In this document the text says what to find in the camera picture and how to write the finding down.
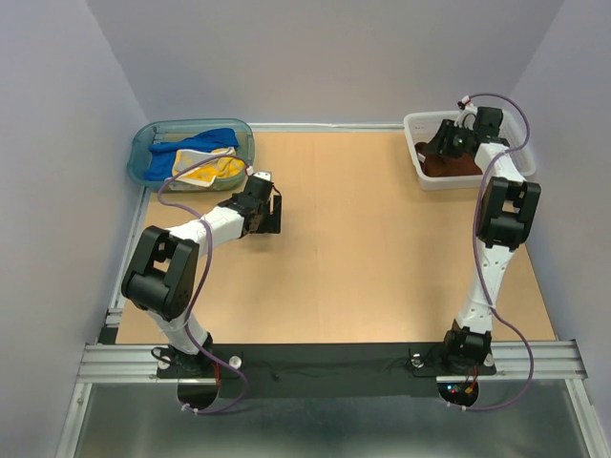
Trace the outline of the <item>brown towel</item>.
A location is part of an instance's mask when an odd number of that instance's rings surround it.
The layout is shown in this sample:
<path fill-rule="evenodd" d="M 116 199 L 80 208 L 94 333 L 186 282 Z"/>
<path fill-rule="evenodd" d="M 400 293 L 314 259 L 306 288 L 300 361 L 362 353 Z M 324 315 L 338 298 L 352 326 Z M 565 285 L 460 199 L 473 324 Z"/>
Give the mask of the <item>brown towel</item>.
<path fill-rule="evenodd" d="M 461 157 L 436 156 L 424 152 L 425 142 L 414 145 L 421 170 L 428 177 L 468 177 L 481 176 L 482 170 L 474 159 L 463 154 Z"/>

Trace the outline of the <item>yellow white towel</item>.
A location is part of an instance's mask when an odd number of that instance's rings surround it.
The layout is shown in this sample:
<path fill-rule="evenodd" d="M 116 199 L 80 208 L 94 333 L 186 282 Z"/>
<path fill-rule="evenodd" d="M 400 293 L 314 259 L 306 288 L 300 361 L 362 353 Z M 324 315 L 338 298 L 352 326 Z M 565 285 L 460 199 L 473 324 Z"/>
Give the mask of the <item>yellow white towel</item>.
<path fill-rule="evenodd" d="M 236 177 L 244 169 L 234 147 L 218 148 L 211 152 L 180 149 L 176 152 L 171 176 L 177 181 L 201 188 L 211 188 L 217 181 Z"/>

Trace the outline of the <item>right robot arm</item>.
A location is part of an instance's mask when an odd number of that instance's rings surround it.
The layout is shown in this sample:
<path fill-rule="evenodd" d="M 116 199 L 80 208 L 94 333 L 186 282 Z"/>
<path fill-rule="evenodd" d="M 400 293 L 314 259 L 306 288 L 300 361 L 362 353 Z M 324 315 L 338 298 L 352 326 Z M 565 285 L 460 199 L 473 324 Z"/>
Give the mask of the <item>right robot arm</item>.
<path fill-rule="evenodd" d="M 541 188 L 522 175 L 500 135 L 503 112 L 459 103 L 455 120 L 442 121 L 425 151 L 442 158 L 460 153 L 482 171 L 474 211 L 474 277 L 467 299 L 446 333 L 439 361 L 451 372 L 481 366 L 491 353 L 493 319 L 500 287 L 516 250 L 528 238 Z"/>

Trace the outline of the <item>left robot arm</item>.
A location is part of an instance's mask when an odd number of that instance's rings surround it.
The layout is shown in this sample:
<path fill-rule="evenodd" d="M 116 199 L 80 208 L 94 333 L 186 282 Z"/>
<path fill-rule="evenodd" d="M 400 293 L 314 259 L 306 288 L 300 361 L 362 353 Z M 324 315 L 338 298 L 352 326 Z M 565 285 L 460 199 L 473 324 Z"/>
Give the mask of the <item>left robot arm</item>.
<path fill-rule="evenodd" d="M 249 177 L 242 191 L 182 225 L 145 228 L 121 284 L 121 294 L 154 320 L 168 340 L 153 352 L 160 367 L 193 376 L 212 364 L 211 334 L 189 310 L 199 290 L 199 259 L 221 244 L 250 234 L 281 232 L 282 196 L 268 172 Z"/>

